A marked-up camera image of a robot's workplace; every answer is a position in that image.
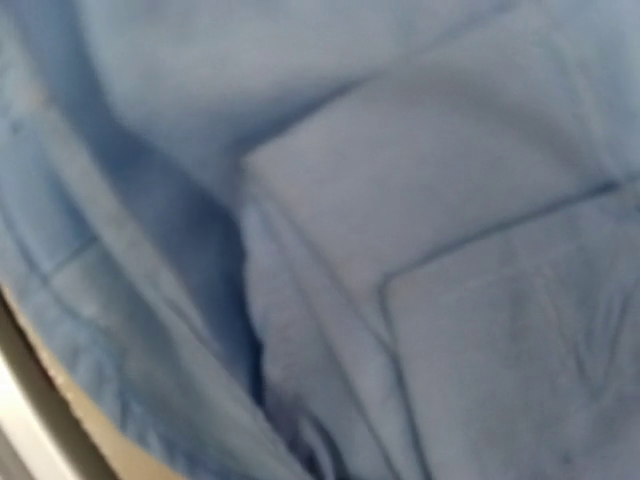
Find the light blue long sleeve shirt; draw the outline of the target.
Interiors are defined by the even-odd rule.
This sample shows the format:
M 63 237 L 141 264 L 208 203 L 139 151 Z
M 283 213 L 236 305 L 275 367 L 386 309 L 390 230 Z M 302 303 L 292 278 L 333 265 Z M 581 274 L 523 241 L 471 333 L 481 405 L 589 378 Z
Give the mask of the light blue long sleeve shirt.
M 639 5 L 5 1 L 1 284 L 189 479 L 635 479 Z

